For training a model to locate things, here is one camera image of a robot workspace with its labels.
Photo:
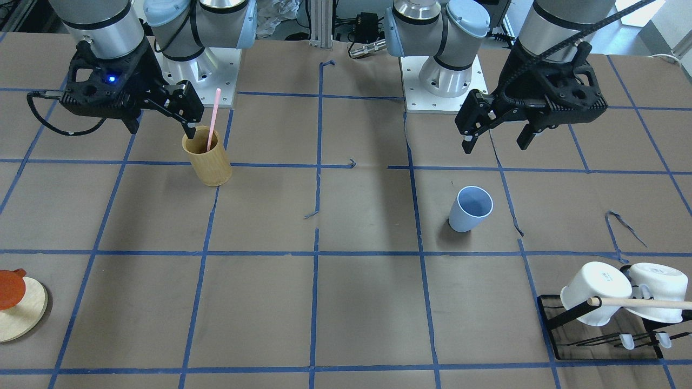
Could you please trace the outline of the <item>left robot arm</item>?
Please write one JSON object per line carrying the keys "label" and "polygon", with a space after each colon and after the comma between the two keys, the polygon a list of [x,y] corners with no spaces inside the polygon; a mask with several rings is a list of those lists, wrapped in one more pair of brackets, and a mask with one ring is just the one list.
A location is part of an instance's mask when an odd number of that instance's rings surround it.
{"label": "left robot arm", "polygon": [[491,15],[477,1],[395,1],[384,17],[387,50],[423,56],[420,81],[430,93],[469,91],[455,118],[471,153],[478,138],[504,122],[524,122],[525,150],[546,129],[590,123],[608,108],[588,63],[590,36],[607,24],[613,1],[534,1],[511,47],[495,90],[467,85]]}

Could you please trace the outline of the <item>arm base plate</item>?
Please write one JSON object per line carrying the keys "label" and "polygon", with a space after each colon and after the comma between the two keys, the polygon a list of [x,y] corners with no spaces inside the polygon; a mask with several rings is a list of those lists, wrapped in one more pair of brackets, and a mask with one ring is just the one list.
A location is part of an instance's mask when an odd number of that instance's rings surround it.
{"label": "arm base plate", "polygon": [[213,106],[217,89],[222,91],[218,106],[231,108],[237,91],[239,65],[244,51],[232,48],[206,48],[200,56],[186,62],[156,54],[163,76],[171,84],[189,81],[206,108]]}
{"label": "arm base plate", "polygon": [[470,91],[488,91],[479,57],[460,71],[443,67],[433,57],[401,57],[400,65],[408,113],[457,114]]}

